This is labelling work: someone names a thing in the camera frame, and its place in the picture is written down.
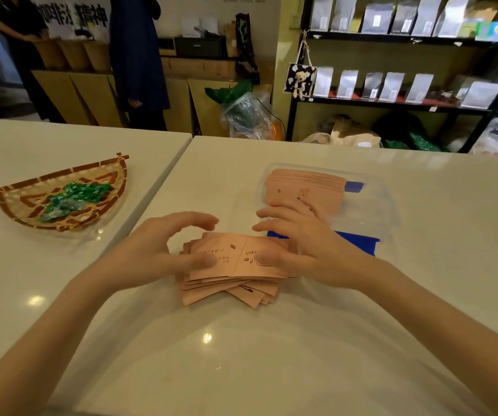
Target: clear plastic container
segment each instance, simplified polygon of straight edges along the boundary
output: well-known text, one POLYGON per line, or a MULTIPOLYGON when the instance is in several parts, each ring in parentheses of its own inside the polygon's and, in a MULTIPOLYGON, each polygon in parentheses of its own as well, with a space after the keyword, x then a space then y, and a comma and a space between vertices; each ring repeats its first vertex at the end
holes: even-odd
POLYGON ((266 207, 266 178, 276 168, 300 169, 322 172, 347 178, 348 189, 345 191, 342 207, 336 216, 330 218, 330 227, 335 231, 353 233, 378 238, 384 241, 391 238, 391 231, 400 226, 400 219, 395 204, 384 182, 374 176, 355 172, 337 171, 295 164, 273 163, 267 166, 257 187, 257 207, 266 207))

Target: white table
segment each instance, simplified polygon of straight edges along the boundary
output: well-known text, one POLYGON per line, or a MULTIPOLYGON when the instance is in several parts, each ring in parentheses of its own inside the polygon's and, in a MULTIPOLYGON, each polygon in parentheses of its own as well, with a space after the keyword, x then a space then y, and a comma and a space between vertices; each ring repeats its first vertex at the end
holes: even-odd
MULTIPOLYGON (((498 331, 498 158, 197 137, 142 220, 197 209, 218 231, 251 233, 271 162, 381 177, 402 225, 378 255, 498 331)), ((179 233, 171 250, 200 233, 179 233)), ((256 311, 228 294, 183 307, 169 278, 118 300, 56 403, 118 416, 487 414, 356 292, 301 280, 256 311)))
POLYGON ((0 357, 75 274, 131 231, 190 140, 186 133, 0 120, 1 186, 130 155, 120 208, 97 238, 51 236, 0 210, 0 357))

